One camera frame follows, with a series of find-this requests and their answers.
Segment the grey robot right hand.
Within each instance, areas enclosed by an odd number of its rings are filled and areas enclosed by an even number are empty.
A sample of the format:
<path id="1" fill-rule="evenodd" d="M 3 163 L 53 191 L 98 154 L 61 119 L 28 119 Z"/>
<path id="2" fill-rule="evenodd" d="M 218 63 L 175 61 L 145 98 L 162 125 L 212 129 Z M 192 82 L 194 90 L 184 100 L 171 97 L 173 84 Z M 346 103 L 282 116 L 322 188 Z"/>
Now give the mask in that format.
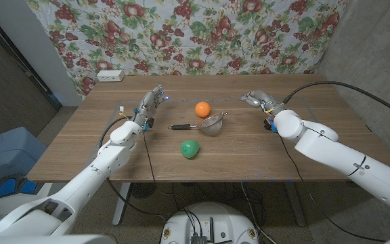
<path id="1" fill-rule="evenodd" d="M 250 91 L 240 98 L 254 108 L 260 108 L 264 113 L 277 115 L 285 110 L 283 103 L 261 90 Z"/>

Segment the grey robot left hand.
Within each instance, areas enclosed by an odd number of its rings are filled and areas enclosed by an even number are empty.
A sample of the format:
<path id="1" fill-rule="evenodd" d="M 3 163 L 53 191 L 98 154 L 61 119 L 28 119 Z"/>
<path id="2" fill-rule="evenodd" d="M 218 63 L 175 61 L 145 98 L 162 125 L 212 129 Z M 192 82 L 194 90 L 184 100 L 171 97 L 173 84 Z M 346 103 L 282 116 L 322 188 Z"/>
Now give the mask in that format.
<path id="1" fill-rule="evenodd" d="M 169 99 L 168 96 L 162 98 L 164 94 L 163 86 L 158 85 L 148 91 L 144 98 L 140 101 L 137 111 L 135 112 L 132 122 L 143 127 L 148 119 L 151 119 L 155 114 L 158 106 Z"/>

